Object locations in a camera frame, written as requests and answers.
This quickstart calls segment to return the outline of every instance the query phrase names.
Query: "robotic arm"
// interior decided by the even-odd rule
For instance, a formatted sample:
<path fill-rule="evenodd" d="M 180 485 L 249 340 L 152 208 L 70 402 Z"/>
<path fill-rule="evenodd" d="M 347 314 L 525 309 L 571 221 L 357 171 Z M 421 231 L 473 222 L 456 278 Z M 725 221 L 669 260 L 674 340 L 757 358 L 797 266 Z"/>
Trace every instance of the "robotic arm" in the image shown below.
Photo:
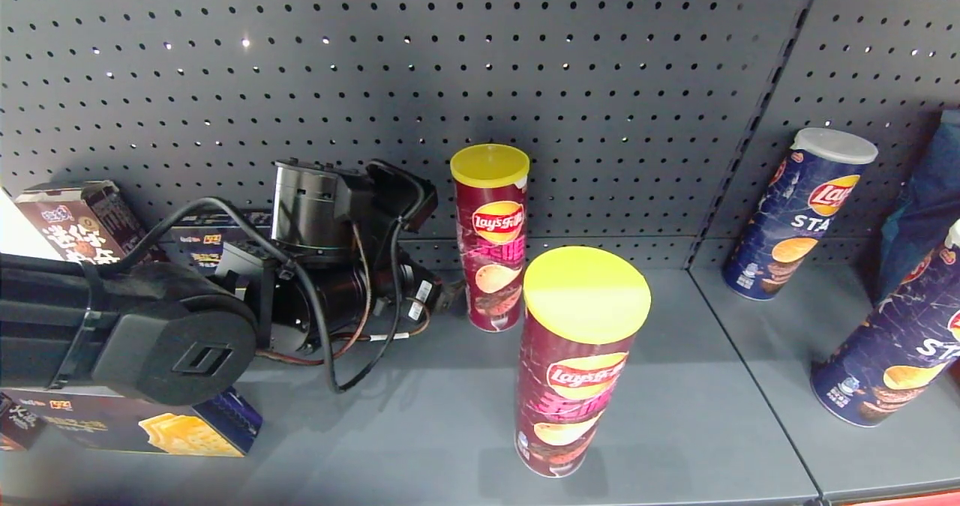
<path fill-rule="evenodd" d="M 459 296 L 462 282 L 443 284 L 398 246 L 399 232 L 418 230 L 437 206 L 429 181 L 377 160 L 366 174 L 297 160 L 275 165 L 270 239 L 211 197 L 179 209 L 114 264 L 0 256 L 0 386 L 97 384 L 155 403 L 193 404 L 265 355 L 326 362 L 330 388 L 345 392 L 373 369 L 399 322 L 422 324 Z M 169 227 L 206 208 L 223 209 L 250 236 L 223 246 L 215 276 L 137 264 Z M 242 301 L 235 296 L 241 286 Z M 394 321 L 379 336 L 377 356 L 341 385 L 332 340 L 373 340 L 360 330 L 371 311 L 390 305 Z M 357 331 L 338 333 L 357 321 Z M 302 357 L 317 350 L 322 360 Z"/>

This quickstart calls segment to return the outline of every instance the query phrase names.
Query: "potato chip can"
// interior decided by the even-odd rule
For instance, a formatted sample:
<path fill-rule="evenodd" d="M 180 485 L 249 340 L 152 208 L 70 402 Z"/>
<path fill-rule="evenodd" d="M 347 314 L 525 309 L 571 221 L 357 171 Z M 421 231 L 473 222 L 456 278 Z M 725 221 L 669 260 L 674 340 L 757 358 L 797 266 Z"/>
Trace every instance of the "potato chip can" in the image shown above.
<path fill-rule="evenodd" d="M 960 357 L 960 221 L 811 376 L 820 403 L 874 427 Z"/>
<path fill-rule="evenodd" d="M 612 253 L 558 247 L 530 263 L 523 295 L 514 444 L 533 472 L 563 478 L 584 461 L 650 311 L 650 288 Z"/>
<path fill-rule="evenodd" d="M 866 139 L 815 127 L 798 131 L 791 150 L 724 265 L 727 284 L 751 300 L 779 293 L 877 157 Z"/>
<path fill-rule="evenodd" d="M 470 322 L 506 331 L 521 318 L 530 158 L 503 144 L 477 144 L 450 160 L 457 244 Z"/>

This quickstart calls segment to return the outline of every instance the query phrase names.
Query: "metal cylinder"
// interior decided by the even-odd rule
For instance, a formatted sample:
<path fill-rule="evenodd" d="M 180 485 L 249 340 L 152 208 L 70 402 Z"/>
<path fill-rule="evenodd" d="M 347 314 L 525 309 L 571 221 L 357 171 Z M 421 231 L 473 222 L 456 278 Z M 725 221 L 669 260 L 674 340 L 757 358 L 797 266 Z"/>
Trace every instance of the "metal cylinder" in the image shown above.
<path fill-rule="evenodd" d="M 332 167 L 277 161 L 274 222 L 270 237 L 306 253 L 349 261 L 350 223 L 337 220 L 339 175 Z"/>

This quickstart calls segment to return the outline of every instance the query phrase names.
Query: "white lid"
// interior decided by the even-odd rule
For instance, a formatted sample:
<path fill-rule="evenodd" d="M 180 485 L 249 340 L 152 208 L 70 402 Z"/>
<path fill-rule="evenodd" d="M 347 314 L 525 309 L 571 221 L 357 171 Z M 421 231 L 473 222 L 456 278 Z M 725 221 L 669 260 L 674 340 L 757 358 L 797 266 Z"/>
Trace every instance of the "white lid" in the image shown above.
<path fill-rule="evenodd" d="M 874 143 L 844 131 L 806 127 L 796 132 L 793 150 L 806 150 L 824 160 L 850 165 L 866 165 L 877 160 Z"/>
<path fill-rule="evenodd" d="M 950 231 L 946 234 L 946 242 L 943 245 L 947 247 L 960 246 L 960 220 L 957 220 Z"/>

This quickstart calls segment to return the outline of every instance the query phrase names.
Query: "store shelf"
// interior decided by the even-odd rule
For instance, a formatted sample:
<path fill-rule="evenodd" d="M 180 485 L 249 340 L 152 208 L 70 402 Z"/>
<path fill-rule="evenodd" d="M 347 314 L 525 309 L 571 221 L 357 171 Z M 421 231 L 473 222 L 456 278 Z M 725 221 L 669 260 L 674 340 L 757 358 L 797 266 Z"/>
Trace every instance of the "store shelf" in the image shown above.
<path fill-rule="evenodd" d="M 519 328 L 488 334 L 447 317 L 398 343 L 356 393 L 333 397 L 320 370 L 257 362 L 237 385 L 266 420 L 247 459 L 84 451 L 49 431 L 33 451 L 3 455 L 4 499 L 341 506 L 815 497 L 686 271 L 647 277 L 652 314 L 593 448 L 570 478 L 540 478 L 514 452 Z"/>
<path fill-rule="evenodd" d="M 718 270 L 693 270 L 693 278 L 826 499 L 960 488 L 960 391 L 946 377 L 871 430 L 834 417 L 810 390 L 809 363 L 870 311 L 853 269 L 802 268 L 769 302 L 735 295 Z"/>

